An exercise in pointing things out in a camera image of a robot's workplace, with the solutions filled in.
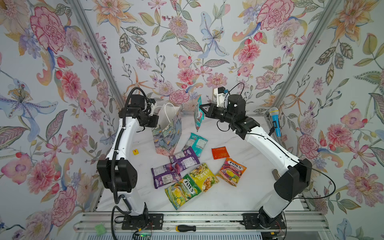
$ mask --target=white marble table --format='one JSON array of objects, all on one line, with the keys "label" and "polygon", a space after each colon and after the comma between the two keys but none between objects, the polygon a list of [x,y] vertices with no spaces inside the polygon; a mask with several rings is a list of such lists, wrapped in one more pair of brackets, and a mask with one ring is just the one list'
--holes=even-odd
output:
[{"label": "white marble table", "polygon": [[[268,126],[263,117],[254,117],[266,132]],[[217,129],[217,120],[205,119],[199,132],[196,132],[193,117],[182,118],[182,135],[177,144],[176,151],[179,152],[190,137],[190,133],[196,133],[208,139],[205,145],[200,162],[206,162],[213,173],[217,173],[223,165],[225,159],[214,160],[212,157],[212,148],[227,148],[230,157],[238,163],[247,167],[240,178],[237,187],[234,187],[222,179],[215,184],[206,193],[193,198],[183,205],[181,211],[255,211],[259,210],[261,205],[268,199],[268,193],[273,190],[275,180],[272,176],[274,166],[266,157],[260,153],[251,144],[242,140],[232,131],[222,132]],[[226,130],[228,125],[219,123],[221,129]],[[141,198],[146,202],[149,211],[175,211],[175,208],[169,201],[164,189],[171,184],[155,189],[151,168],[159,167],[169,163],[167,156],[156,154],[153,137],[150,129],[135,135],[135,141],[132,149],[138,149],[139,154],[129,158],[130,163],[138,172],[138,181],[136,188]],[[181,173],[183,177],[198,165],[188,168]],[[105,189],[97,211],[111,211],[114,206],[113,195],[109,189]],[[299,199],[294,200],[286,210],[300,211],[303,206]]]}]

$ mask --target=black mounting plate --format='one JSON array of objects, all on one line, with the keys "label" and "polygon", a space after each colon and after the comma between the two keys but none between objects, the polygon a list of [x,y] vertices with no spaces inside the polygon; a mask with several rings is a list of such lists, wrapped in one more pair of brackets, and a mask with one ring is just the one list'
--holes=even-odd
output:
[{"label": "black mounting plate", "polygon": [[[242,214],[244,226],[245,226],[246,230],[263,229],[258,224],[258,219],[257,219],[258,215],[259,215],[258,213]],[[280,229],[280,228],[286,229],[285,221],[284,221],[283,216],[281,214],[276,218],[276,221],[271,224],[270,229]]]},{"label": "black mounting plate", "polygon": [[[152,222],[153,230],[162,230],[163,228],[163,218],[164,214],[149,214],[148,222]],[[142,220],[136,220],[130,215],[124,216],[124,220],[121,226],[122,230],[137,230],[140,227],[145,225]]]}]

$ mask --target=wall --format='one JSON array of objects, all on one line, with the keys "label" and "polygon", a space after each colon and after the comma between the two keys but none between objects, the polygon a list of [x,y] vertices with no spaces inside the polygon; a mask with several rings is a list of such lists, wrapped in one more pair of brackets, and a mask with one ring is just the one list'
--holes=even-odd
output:
[{"label": "wall", "polygon": [[81,1],[126,97],[142,87],[191,114],[213,88],[241,93],[251,113],[272,105],[325,0]]},{"label": "wall", "polygon": [[[344,0],[280,107],[286,148],[336,184],[309,202],[340,240],[384,237],[383,9]],[[313,171],[305,194],[334,187]]]},{"label": "wall", "polygon": [[114,96],[65,0],[0,0],[0,42],[0,239],[70,239],[102,188]]}]

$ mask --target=snack bag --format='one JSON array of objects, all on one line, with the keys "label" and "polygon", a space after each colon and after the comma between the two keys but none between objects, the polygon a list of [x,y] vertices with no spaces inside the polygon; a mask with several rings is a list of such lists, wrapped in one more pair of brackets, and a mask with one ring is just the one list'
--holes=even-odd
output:
[{"label": "snack bag", "polygon": [[214,159],[229,157],[226,147],[212,148],[212,155]]},{"label": "snack bag", "polygon": [[231,158],[227,158],[221,167],[220,171],[216,176],[221,177],[229,184],[236,187],[237,183],[240,180],[241,175],[245,172],[247,168],[237,162],[233,161]]},{"label": "snack bag", "polygon": [[200,157],[201,152],[203,151],[203,148],[207,142],[207,139],[191,133],[191,136],[189,137],[189,140],[183,147],[182,151],[186,150],[188,147],[192,147],[193,151],[196,153],[196,156]]},{"label": "snack bag", "polygon": [[212,185],[219,182],[218,178],[209,170],[206,163],[201,164],[198,168],[189,173],[196,185],[206,192]]},{"label": "snack bag", "polygon": [[169,160],[172,164],[172,168],[177,173],[181,173],[193,165],[200,164],[199,159],[197,158],[192,147],[188,147],[184,151],[178,152],[173,156],[169,156]]},{"label": "snack bag", "polygon": [[181,175],[173,170],[170,163],[157,168],[151,168],[151,171],[153,184],[156,189],[168,183],[177,182],[181,179]]},{"label": "snack bag", "polygon": [[165,191],[176,210],[201,193],[200,188],[188,174]]}]

